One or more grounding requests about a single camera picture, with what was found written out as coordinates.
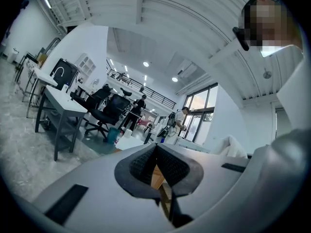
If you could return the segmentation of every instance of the railing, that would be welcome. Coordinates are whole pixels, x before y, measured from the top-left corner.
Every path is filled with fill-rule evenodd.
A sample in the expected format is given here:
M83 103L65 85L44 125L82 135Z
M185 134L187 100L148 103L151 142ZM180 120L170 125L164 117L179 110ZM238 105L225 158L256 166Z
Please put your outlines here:
M144 86L143 84L128 78L126 76L126 74L124 74L123 76L120 76L121 74L119 72L116 72L115 70L111 69L108 62L107 62L106 70L107 70L107 76L115 79L116 81L119 81L125 85L128 85L129 87L131 87L131 88L133 88L133 89L135 89L135 90L137 90L143 94L146 94L148 98L151 98L157 102L160 102L170 109L173 109L175 107L176 103L174 101L172 101L172 100L166 98L165 96L155 92L154 90Z

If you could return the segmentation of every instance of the person in striped shirt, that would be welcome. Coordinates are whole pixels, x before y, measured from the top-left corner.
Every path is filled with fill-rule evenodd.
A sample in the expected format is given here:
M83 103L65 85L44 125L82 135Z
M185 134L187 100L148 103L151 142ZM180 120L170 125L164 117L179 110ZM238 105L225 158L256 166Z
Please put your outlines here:
M181 130L186 130L186 127L182 125L182 122L184 120L185 115L188 114L188 112L189 112L189 108L185 106L182 108L181 111L177 111L175 113L176 125L174 128L173 127L169 128L169 132L164 140L164 143L174 144L179 135L179 132Z

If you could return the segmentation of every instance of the ceiling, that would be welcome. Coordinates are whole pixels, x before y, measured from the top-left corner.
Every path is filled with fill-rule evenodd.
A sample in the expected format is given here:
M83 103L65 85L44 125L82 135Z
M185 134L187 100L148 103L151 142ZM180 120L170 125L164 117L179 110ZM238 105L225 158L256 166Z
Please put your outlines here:
M122 63L128 67L132 79L144 83L144 75L155 80L158 85L165 85L175 92L199 78L205 71L196 67L185 77L178 76L183 61L191 64L187 58L174 50L164 42L156 42L153 39L131 31L109 28L107 38L107 57L113 61ZM173 82L172 77L177 77L178 82ZM152 83L148 78L146 85Z
M238 106L273 99L302 59L295 47L263 58L237 43L232 28L248 0L49 0L59 27L86 19L109 26L108 56L188 94L218 82ZM199 68L172 83L183 60ZM149 68L143 61L151 63ZM272 77L264 79L265 71Z

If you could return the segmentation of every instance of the blue container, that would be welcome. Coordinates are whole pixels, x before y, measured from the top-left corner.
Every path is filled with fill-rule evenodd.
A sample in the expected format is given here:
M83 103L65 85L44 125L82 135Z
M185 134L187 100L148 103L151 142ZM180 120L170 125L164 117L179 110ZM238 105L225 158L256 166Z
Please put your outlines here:
M107 143L114 144L119 134L120 134L120 130L116 128L110 128L108 135L107 135Z

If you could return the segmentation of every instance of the office chair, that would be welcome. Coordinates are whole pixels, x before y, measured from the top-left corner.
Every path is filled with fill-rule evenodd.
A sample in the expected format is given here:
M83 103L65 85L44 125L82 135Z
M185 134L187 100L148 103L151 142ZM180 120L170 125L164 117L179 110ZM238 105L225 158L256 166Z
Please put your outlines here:
M91 109L97 109L98 106L100 105L101 101L105 100L109 95L110 91L107 91L103 88L99 89L97 92L95 92L93 95L90 95L89 93L86 92L88 95L88 98L84 100L80 96L74 94L74 92L70 93L70 96L73 97L73 99L78 102L81 106L87 109L87 112L90 112ZM87 120L86 118L83 118L83 120L86 121L86 125L88 124L92 126L96 126L95 124L92 124Z
M98 130L104 136L105 141L107 139L105 132L108 132L107 123L116 125L116 123L119 121L119 116L130 103L130 100L127 100L118 94L114 94L103 111L91 109L90 112L92 116L99 120L99 122L97 123L98 125L96 125L96 127L86 130L85 135L90 131Z
M124 98L126 98L127 96L130 97L132 95L132 92L125 91L122 87L120 88L120 90L123 92Z

